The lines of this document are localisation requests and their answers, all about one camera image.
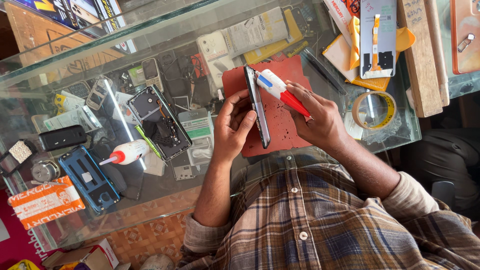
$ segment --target red and white glue tube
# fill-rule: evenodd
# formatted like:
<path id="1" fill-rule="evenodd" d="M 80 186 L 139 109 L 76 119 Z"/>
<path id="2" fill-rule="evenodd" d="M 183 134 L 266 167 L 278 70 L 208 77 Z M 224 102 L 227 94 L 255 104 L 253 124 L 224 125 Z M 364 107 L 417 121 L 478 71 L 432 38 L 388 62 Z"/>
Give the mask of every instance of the red and white glue tube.
<path id="1" fill-rule="evenodd" d="M 289 105 L 304 116 L 312 117 L 300 100 L 287 90 L 287 85 L 277 77 L 277 75 L 269 69 L 265 69 L 261 73 L 255 71 L 255 74 L 258 76 L 258 86 L 262 87 L 265 91 L 270 93 L 270 95 Z"/>

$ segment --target hand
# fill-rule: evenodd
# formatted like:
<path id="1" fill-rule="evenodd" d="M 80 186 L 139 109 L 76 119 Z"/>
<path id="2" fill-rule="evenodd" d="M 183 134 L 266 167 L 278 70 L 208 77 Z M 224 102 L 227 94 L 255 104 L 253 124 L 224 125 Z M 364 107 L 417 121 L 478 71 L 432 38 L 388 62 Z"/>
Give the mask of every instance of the hand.
<path id="1" fill-rule="evenodd" d="M 335 102 L 324 99 L 298 83 L 289 80 L 285 83 L 287 84 L 287 90 L 298 98 L 313 118 L 305 121 L 305 117 L 299 112 L 287 105 L 283 106 L 290 111 L 300 138 L 327 153 L 343 148 L 353 140 L 343 125 Z"/>
<path id="2" fill-rule="evenodd" d="M 251 108 L 248 90 L 237 92 L 225 100 L 215 120 L 212 162 L 225 161 L 231 165 L 233 159 L 240 153 L 257 117 Z"/>

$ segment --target red silicone mat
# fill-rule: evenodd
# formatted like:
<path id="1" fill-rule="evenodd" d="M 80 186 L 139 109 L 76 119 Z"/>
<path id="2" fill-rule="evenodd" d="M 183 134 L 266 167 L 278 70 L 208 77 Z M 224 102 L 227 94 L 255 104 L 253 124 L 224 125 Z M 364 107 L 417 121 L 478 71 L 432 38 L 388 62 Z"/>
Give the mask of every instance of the red silicone mat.
<path id="1" fill-rule="evenodd" d="M 253 69 L 262 72 L 265 69 L 271 70 L 283 81 L 290 80 L 297 82 L 311 90 L 308 79 L 303 76 L 300 56 L 283 60 L 282 62 L 262 62 L 250 65 Z M 225 71 L 222 76 L 225 96 L 228 98 L 238 91 L 247 89 L 245 73 L 243 67 Z M 268 130 L 270 131 L 271 142 L 267 149 L 262 147 L 257 125 L 247 135 L 247 140 L 241 151 L 244 157 L 253 157 L 262 154 L 268 154 L 273 151 L 285 150 L 291 148 L 310 146 L 308 142 L 298 137 L 297 129 L 290 116 L 290 112 L 283 109 L 283 102 L 267 93 L 263 88 L 260 89 L 262 102 L 264 103 L 265 116 L 267 119 Z"/>

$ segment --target finger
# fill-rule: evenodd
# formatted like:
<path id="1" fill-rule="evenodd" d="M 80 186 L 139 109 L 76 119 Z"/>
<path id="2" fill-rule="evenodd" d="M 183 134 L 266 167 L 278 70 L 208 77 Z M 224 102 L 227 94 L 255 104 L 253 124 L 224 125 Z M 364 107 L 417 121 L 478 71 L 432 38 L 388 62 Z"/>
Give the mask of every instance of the finger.
<path id="1" fill-rule="evenodd" d="M 235 115 L 239 114 L 240 112 L 251 109 L 252 102 L 250 101 L 250 98 L 244 98 L 240 100 L 237 104 L 235 104 L 235 107 L 233 108 L 233 111 L 230 113 L 230 115 L 232 117 L 235 117 Z"/>
<path id="2" fill-rule="evenodd" d="M 233 112 L 233 110 L 235 109 L 235 104 L 237 104 L 238 102 L 247 98 L 248 96 L 249 96 L 248 90 L 245 89 L 243 91 L 239 91 L 239 92 L 233 94 L 233 96 L 226 99 L 225 103 L 222 106 L 222 109 L 218 113 L 218 116 L 217 116 L 215 122 L 218 122 L 219 125 L 229 124 L 230 123 L 229 116 Z"/>
<path id="3" fill-rule="evenodd" d="M 223 104 L 223 107 L 220 110 L 220 113 L 218 114 L 218 116 L 220 117 L 222 115 L 230 115 L 233 109 L 235 108 L 235 104 L 239 103 L 244 98 L 247 98 L 249 95 L 250 94 L 248 93 L 247 89 L 233 94 L 233 96 L 225 100 L 225 103 Z"/>
<path id="4" fill-rule="evenodd" d="M 311 93 L 312 96 L 313 96 L 320 104 L 322 104 L 323 106 L 326 106 L 326 105 L 328 104 L 328 102 L 329 102 L 328 99 L 326 99 L 326 98 L 324 98 L 324 97 L 321 97 L 321 96 L 313 93 L 312 91 L 310 91 L 310 90 L 306 89 L 305 87 L 301 86 L 299 83 L 292 83 L 292 82 L 290 82 L 290 84 L 293 85 L 293 86 L 296 86 L 296 87 L 298 87 L 298 88 L 300 88 L 300 89 L 302 89 L 303 91 L 306 91 L 306 92 L 308 92 L 308 93 Z"/>
<path id="5" fill-rule="evenodd" d="M 298 86 L 287 85 L 287 90 L 292 93 L 307 109 L 314 119 L 319 118 L 324 111 L 323 106 L 313 97 L 311 92 L 306 92 Z"/>
<path id="6" fill-rule="evenodd" d="M 257 113 L 254 110 L 251 110 L 245 115 L 243 121 L 240 123 L 235 136 L 237 136 L 242 141 L 245 141 L 247 138 L 248 132 L 251 130 L 255 119 L 257 118 Z"/>
<path id="7" fill-rule="evenodd" d="M 307 122 L 305 122 L 305 117 L 294 109 L 290 111 L 290 115 L 297 128 L 297 135 L 303 137 L 308 134 L 310 128 L 307 126 Z"/>
<path id="8" fill-rule="evenodd" d="M 245 118 L 245 115 L 247 115 L 248 112 L 248 110 L 242 111 L 241 113 L 237 114 L 235 118 L 232 118 L 232 122 L 230 124 L 231 129 L 237 131 L 241 121 L 243 120 L 243 118 Z"/>

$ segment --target orange flex cable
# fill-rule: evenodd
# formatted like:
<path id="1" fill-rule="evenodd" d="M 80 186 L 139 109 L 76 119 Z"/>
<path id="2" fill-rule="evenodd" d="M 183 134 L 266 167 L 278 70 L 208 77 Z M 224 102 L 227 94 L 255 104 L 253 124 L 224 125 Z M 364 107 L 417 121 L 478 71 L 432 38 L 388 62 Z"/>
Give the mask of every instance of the orange flex cable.
<path id="1" fill-rule="evenodd" d="M 372 55 L 372 68 L 371 71 L 382 70 L 378 65 L 378 27 L 380 26 L 380 14 L 375 15 L 375 24 L 373 25 L 373 55 Z"/>

